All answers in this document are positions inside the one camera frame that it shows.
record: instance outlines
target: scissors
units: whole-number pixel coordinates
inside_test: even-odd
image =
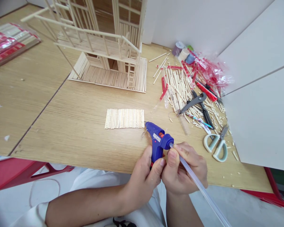
[[[225,125],[222,129],[222,132],[220,135],[217,135],[217,134],[209,134],[209,135],[206,135],[205,138],[204,138],[204,146],[206,148],[206,150],[208,152],[212,152],[213,148],[216,146],[216,144],[218,143],[218,141],[221,139],[221,142],[219,143],[215,153],[213,154],[213,157],[214,159],[216,159],[217,161],[219,162],[225,162],[226,159],[227,159],[227,145],[226,145],[226,142],[224,140],[224,136],[226,134],[228,130],[228,125]],[[207,141],[208,141],[208,137],[210,136],[214,136],[214,140],[211,142],[210,145],[208,145]],[[219,154],[221,153],[222,151],[222,148],[223,148],[223,157],[220,159],[219,158]]]

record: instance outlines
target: red chair leg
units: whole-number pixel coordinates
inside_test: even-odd
[[[49,171],[34,175],[43,166],[46,166]],[[47,162],[17,158],[5,159],[0,161],[0,190],[50,177],[59,173],[70,172],[73,169],[73,166],[66,166],[62,170],[56,170]]]

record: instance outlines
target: wooden stick panel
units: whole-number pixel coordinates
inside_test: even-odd
[[[104,128],[144,128],[144,110],[108,109]]]

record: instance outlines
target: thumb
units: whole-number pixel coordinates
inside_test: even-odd
[[[178,176],[179,164],[179,154],[174,148],[171,148],[168,152],[167,165],[164,169],[164,175],[167,174],[167,176],[176,179]]]
[[[155,188],[161,181],[161,173],[165,165],[165,159],[159,158],[152,165],[151,171],[146,179],[146,181]]]

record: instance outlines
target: purple spool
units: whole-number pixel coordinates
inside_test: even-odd
[[[184,44],[181,41],[178,41],[176,42],[176,45],[171,53],[173,54],[173,56],[177,57],[179,56],[183,48],[184,48]]]

